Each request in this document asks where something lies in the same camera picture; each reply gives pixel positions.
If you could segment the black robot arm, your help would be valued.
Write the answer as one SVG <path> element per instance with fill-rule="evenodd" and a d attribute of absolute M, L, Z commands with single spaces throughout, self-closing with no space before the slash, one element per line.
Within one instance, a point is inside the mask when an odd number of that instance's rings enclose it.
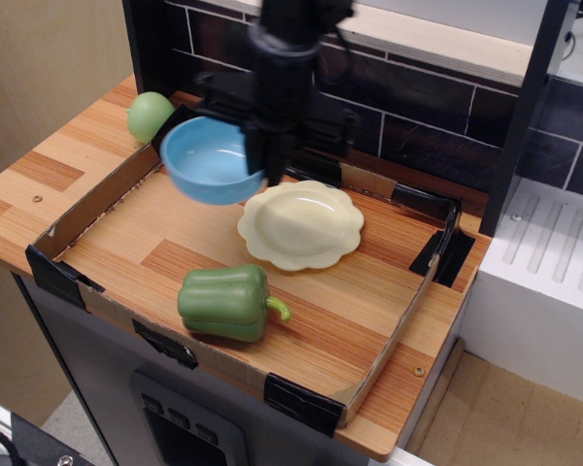
<path fill-rule="evenodd" d="M 249 26 L 254 67 L 201 73 L 200 115 L 237 125 L 247 168 L 278 184 L 292 155 L 312 149 L 344 156 L 357 115 L 316 87 L 321 40 L 353 15 L 350 1 L 264 1 Z"/>

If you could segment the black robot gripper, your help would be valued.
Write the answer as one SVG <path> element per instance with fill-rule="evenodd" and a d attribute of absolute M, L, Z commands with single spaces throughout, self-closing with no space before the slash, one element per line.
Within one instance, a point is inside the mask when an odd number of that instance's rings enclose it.
<path fill-rule="evenodd" d="M 239 126 L 250 123 L 273 134 L 266 142 L 261 130 L 244 131 L 249 174 L 264 169 L 265 152 L 268 185 L 279 184 L 296 139 L 307 149 L 347 155 L 358 118 L 316 88 L 319 38 L 293 44 L 266 31 L 250 31 L 248 39 L 252 71 L 203 72 L 194 81 L 203 91 L 201 114 Z"/>

